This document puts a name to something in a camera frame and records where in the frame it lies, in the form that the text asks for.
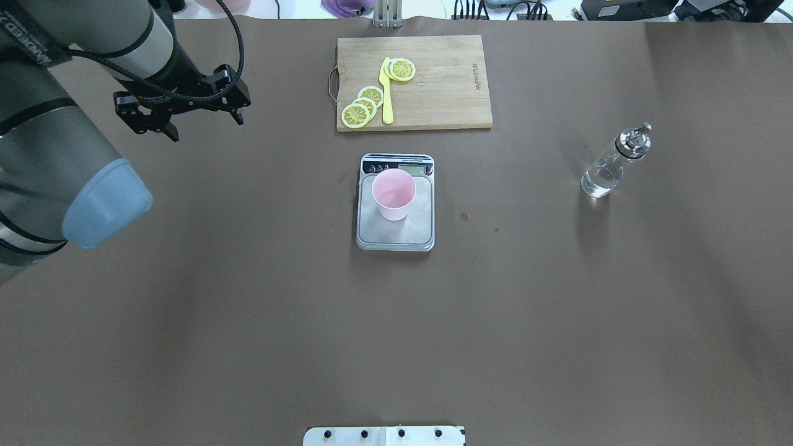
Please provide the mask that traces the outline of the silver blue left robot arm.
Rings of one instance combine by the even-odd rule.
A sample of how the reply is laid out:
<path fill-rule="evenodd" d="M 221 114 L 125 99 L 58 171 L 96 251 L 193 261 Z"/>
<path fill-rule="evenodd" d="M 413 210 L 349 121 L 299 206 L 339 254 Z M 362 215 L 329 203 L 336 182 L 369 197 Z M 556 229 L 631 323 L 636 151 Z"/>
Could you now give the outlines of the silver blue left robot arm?
<path fill-rule="evenodd" d="M 69 243 L 96 248 L 150 211 L 130 161 L 52 76 L 74 57 L 122 85 L 117 115 L 178 140 L 171 116 L 220 104 L 179 45 L 182 1 L 2 2 L 2 283 Z"/>

